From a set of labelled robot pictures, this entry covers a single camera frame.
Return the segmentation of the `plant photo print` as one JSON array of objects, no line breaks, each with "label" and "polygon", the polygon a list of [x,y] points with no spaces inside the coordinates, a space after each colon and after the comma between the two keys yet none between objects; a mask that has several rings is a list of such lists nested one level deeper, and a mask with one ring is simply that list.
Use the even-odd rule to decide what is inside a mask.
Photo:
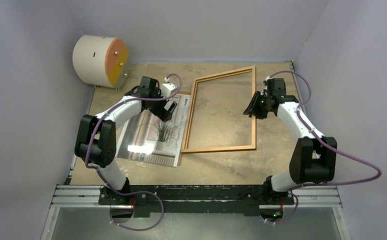
[{"label": "plant photo print", "polygon": [[158,129],[158,143],[157,143],[157,157],[152,159],[152,162],[141,162],[148,164],[156,164],[167,167],[177,167],[177,158],[179,155],[180,147],[180,132],[181,132],[181,118],[183,111],[183,97],[182,94],[177,94],[172,100],[168,103],[171,105],[172,102],[176,102],[177,108],[172,114],[172,119],[167,122],[160,120],[157,129]]}]

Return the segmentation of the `wooden picture frame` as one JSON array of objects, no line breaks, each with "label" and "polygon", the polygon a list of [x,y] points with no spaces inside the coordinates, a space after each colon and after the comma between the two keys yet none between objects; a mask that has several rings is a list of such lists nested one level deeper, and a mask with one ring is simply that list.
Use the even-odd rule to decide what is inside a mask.
[{"label": "wooden picture frame", "polygon": [[[251,73],[251,88],[252,94],[247,108],[244,111],[244,115],[251,118],[251,144],[250,145],[239,145],[239,146],[220,146],[220,147],[202,147],[202,148],[188,148],[189,138],[191,135],[192,121],[194,117],[194,107],[197,100],[198,85],[200,83],[214,81],[226,77],[233,77],[242,74]],[[193,80],[191,95],[190,95],[190,104],[187,114],[187,120],[185,124],[185,131],[182,139],[182,145],[180,153],[185,154],[204,154],[204,153],[225,153],[225,152],[241,152],[241,151],[254,151],[257,149],[257,117],[262,117],[261,105],[263,100],[260,98],[261,92],[257,91],[257,70],[256,67],[249,66],[238,68],[234,70],[224,71],[221,73],[216,73],[212,75],[203,76]]]}]

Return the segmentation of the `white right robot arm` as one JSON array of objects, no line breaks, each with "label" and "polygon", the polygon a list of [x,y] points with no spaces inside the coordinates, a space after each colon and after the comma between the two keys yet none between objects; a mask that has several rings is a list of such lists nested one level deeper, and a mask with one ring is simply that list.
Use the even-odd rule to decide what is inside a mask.
[{"label": "white right robot arm", "polygon": [[337,141],[314,128],[299,100],[287,94],[283,78],[267,77],[263,83],[264,90],[253,94],[243,114],[262,120],[274,113],[297,139],[288,170],[269,176],[265,181],[262,197],[273,204],[294,186],[332,181],[336,167],[333,150],[337,148]]}]

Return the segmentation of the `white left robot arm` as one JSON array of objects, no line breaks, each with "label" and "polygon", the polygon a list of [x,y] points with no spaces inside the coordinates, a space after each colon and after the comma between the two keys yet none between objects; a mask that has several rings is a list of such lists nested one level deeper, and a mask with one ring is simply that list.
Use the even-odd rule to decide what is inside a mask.
[{"label": "white left robot arm", "polygon": [[139,85],[124,94],[122,99],[96,115],[85,114],[78,127],[74,154],[88,169],[96,171],[106,188],[112,190],[111,198],[119,205],[126,204],[132,195],[129,179],[122,174],[115,160],[117,130],[132,117],[148,111],[163,122],[172,119],[177,106],[170,99],[179,93],[181,84],[170,81],[172,74],[159,83],[157,79],[143,76]]}]

